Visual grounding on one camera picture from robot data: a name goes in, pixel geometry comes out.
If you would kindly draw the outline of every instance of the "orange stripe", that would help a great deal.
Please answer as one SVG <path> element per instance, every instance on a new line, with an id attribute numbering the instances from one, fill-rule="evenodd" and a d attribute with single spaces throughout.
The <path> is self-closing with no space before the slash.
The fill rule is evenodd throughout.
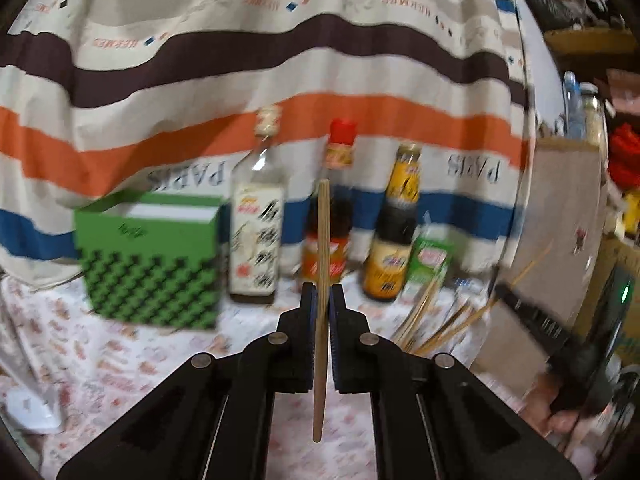
<path id="1" fill-rule="evenodd" d="M 506 156 L 516 168 L 522 168 L 526 160 L 526 144 L 511 135 L 507 121 L 495 116 L 454 118 L 390 96 L 306 94 L 281 105 L 284 113 L 278 142 L 317 139 L 327 133 L 333 118 L 348 117 L 368 136 L 456 150 L 487 150 Z M 103 196 L 144 168 L 248 150 L 254 143 L 254 123 L 254 113 L 238 114 L 161 132 L 129 146 L 76 152 L 68 142 L 21 126 L 17 114 L 0 107 L 0 153 L 20 160 L 28 178 L 48 180 L 87 196 Z"/>

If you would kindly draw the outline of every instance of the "dark purple stripe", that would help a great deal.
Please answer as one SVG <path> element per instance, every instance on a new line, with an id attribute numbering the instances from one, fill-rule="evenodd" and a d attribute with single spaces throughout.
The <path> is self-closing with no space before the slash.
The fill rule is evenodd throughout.
<path id="1" fill-rule="evenodd" d="M 144 48 L 139 43 L 137 48 Z M 505 61 L 491 52 L 465 59 L 453 57 L 435 40 L 405 27 L 353 25 L 332 14 L 320 14 L 279 34 L 228 30 L 189 32 L 169 38 L 149 61 L 121 70 L 86 70 L 73 66 L 68 43 L 53 34 L 7 35 L 0 44 L 0 66 L 14 65 L 26 73 L 61 84 L 71 103 L 94 108 L 126 99 L 145 88 L 208 76 L 264 70 L 312 48 L 332 48 L 350 56 L 391 54 L 431 66 L 455 83 L 479 79 L 503 81 L 511 100 L 526 104 L 523 85 L 509 79 Z"/>

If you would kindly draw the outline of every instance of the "red bottle cap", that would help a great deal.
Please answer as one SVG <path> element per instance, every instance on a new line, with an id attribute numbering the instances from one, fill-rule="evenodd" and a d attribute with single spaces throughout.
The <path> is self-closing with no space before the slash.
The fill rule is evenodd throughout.
<path id="1" fill-rule="evenodd" d="M 348 119 L 334 119 L 329 127 L 329 142 L 353 146 L 356 138 L 356 123 Z"/>

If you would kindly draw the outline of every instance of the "gold bottle cap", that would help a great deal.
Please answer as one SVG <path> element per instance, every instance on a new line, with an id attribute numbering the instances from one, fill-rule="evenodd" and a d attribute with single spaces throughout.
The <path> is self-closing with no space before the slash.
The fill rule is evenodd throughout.
<path id="1" fill-rule="evenodd" d="M 398 156 L 399 155 L 413 155 L 420 156 L 420 152 L 422 151 L 422 146 L 417 142 L 409 142 L 405 141 L 398 146 Z"/>
<path id="2" fill-rule="evenodd" d="M 277 105 L 263 106 L 257 112 L 255 135 L 273 137 L 280 129 L 282 108 Z"/>

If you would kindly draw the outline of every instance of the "metal screw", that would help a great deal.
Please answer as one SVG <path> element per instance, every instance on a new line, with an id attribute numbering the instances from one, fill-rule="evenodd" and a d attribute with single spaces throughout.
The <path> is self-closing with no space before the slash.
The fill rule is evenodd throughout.
<path id="1" fill-rule="evenodd" d="M 191 358 L 191 366 L 194 368 L 206 368 L 212 361 L 213 359 L 209 354 L 196 354 Z"/>
<path id="2" fill-rule="evenodd" d="M 271 332 L 267 337 L 267 341 L 272 345 L 282 345 L 287 342 L 289 337 L 284 332 Z"/>
<path id="3" fill-rule="evenodd" d="M 449 354 L 438 354 L 433 361 L 445 370 L 447 368 L 453 368 L 453 365 L 456 364 L 456 360 Z"/>
<path id="4" fill-rule="evenodd" d="M 371 332 L 360 334 L 360 342 L 363 345 L 375 346 L 378 344 L 378 341 L 380 341 L 380 338 L 377 335 L 372 334 Z"/>

